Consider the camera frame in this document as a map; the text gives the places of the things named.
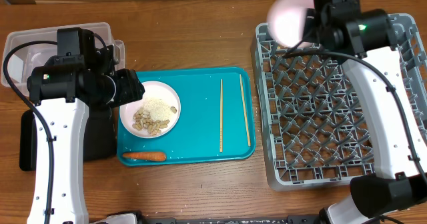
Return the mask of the pink bowl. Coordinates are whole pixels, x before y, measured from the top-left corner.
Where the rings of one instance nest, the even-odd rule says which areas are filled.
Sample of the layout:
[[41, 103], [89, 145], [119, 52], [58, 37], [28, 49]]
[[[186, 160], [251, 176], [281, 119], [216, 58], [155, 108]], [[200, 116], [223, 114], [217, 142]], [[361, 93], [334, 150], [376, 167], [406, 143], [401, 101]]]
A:
[[293, 47], [304, 34], [308, 9], [314, 0], [276, 0], [267, 14], [268, 31], [274, 41], [284, 47]]

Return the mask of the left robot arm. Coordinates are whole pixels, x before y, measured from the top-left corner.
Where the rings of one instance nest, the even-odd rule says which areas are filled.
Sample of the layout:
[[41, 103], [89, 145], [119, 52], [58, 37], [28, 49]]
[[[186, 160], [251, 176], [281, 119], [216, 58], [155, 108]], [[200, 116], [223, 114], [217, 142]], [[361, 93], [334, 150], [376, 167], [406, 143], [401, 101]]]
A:
[[83, 143], [92, 107], [139, 101], [136, 72], [115, 70], [114, 46], [80, 27], [57, 30], [57, 54], [27, 80], [37, 127], [34, 198], [28, 223], [88, 223], [83, 193]]

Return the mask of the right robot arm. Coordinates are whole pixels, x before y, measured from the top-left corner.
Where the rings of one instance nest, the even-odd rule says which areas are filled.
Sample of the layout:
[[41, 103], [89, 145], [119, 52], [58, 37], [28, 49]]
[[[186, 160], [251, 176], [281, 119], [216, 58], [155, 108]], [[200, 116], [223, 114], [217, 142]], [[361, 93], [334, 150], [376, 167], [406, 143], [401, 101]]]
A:
[[368, 127], [374, 172], [355, 177], [350, 195], [320, 211], [321, 223], [370, 223], [426, 201], [426, 144], [405, 90], [388, 14], [359, 0], [314, 0], [306, 41], [335, 57], [356, 91]]

